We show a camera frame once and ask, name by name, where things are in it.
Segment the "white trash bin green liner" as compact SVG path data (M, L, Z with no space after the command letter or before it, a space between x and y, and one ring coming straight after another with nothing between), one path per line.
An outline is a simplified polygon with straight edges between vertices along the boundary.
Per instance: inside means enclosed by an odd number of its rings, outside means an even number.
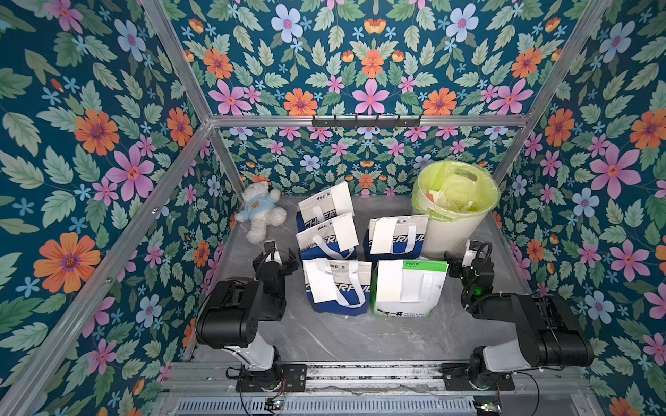
M454 172L473 173L478 177L475 202L468 211L449 211L430 202L429 190L439 189L447 176ZM500 190L493 176L484 168L461 161L440 161L423 168L412 192L415 214L428 215L421 254L426 258L443 258L445 253L461 256L467 241L487 213L500 199Z

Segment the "white bag green top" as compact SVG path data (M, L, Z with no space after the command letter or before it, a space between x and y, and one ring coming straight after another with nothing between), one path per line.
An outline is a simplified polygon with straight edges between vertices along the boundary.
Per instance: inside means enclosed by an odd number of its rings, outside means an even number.
M429 317L438 305L449 263L432 260L381 260L372 278L371 307L380 317Z

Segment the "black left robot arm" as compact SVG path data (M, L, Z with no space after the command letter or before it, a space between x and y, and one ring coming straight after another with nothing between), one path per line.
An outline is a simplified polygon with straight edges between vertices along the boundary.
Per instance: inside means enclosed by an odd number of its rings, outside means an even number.
M197 342L229 353L239 365L227 372L238 393L301 393L307 367L285 364L277 347L259 333L260 322L279 322L286 312L285 279L298 269L293 253L265 253L253 261L255 279L216 284L195 323Z

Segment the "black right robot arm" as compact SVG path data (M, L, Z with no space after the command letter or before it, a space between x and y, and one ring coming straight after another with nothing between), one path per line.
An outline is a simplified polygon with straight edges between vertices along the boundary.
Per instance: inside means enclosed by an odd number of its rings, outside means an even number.
M561 296L494 291L494 263L477 253L469 261L445 255L453 278L462 283L461 306L473 318L513 324L516 337L473 350L466 364L440 367L448 389L514 388L512 375L535 370L588 367L594 360L588 337Z

